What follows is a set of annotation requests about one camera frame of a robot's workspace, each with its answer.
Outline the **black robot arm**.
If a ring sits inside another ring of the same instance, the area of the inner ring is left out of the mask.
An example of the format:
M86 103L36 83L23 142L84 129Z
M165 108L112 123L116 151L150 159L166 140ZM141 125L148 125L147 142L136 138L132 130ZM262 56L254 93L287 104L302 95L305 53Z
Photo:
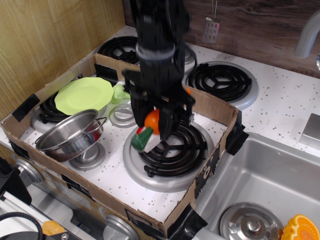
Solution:
M196 103L182 86L184 36L191 19L182 0L130 0L128 5L137 32L140 70L122 71L125 89L139 127L154 108L159 110L158 130L166 140L180 122L191 122Z

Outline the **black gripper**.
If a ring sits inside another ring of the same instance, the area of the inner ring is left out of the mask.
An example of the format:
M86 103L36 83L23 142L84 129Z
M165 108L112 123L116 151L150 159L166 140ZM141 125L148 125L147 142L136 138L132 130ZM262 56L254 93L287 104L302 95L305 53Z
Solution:
M145 118L154 107L160 109L158 129L161 140L167 140L181 124L191 124L195 100L182 87L184 53L176 53L166 60L141 58L139 70L125 69L122 74L139 127L145 125Z

